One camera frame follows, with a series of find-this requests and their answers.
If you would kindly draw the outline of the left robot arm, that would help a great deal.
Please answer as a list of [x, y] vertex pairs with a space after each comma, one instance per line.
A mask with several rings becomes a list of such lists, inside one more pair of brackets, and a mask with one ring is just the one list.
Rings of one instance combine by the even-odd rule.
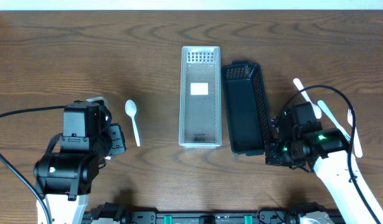
[[102, 96], [66, 105], [63, 126], [34, 167], [42, 197], [36, 203], [39, 223], [81, 223], [93, 179], [107, 157], [126, 151], [121, 127], [112, 122]]

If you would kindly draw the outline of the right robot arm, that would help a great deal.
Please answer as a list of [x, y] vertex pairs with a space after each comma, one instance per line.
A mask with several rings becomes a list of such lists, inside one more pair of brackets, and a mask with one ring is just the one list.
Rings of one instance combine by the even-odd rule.
[[383, 209], [348, 152], [349, 141], [338, 128], [323, 129], [311, 103], [285, 110], [275, 126], [278, 139], [265, 151], [268, 165], [315, 173], [346, 223], [383, 223]]

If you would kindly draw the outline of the white plastic fork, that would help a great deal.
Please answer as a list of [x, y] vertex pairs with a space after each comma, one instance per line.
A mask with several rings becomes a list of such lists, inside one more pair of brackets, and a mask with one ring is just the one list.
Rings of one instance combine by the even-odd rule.
[[[348, 119], [348, 123], [352, 126], [353, 117], [352, 117], [352, 113], [350, 109], [348, 109], [347, 119]], [[359, 139], [357, 128], [354, 129], [354, 154], [358, 158], [361, 158], [363, 156], [361, 142]]]
[[342, 134], [344, 135], [344, 137], [350, 141], [351, 140], [351, 137], [350, 135], [346, 132], [346, 130], [339, 124], [339, 122], [337, 121], [337, 119], [335, 118], [335, 116], [332, 114], [331, 110], [328, 108], [328, 106], [326, 105], [326, 103], [323, 101], [323, 100], [318, 100], [318, 106], [321, 108], [322, 111], [324, 111], [324, 113], [326, 114], [326, 116], [333, 122], [333, 124], [335, 125], [335, 127], [337, 127], [341, 132]]

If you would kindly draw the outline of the dark green plastic basket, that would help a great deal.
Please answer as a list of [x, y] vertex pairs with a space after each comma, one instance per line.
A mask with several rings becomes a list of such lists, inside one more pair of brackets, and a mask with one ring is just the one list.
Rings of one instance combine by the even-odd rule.
[[264, 154], [273, 136], [259, 64], [232, 62], [222, 67], [221, 78], [232, 152], [246, 156]]

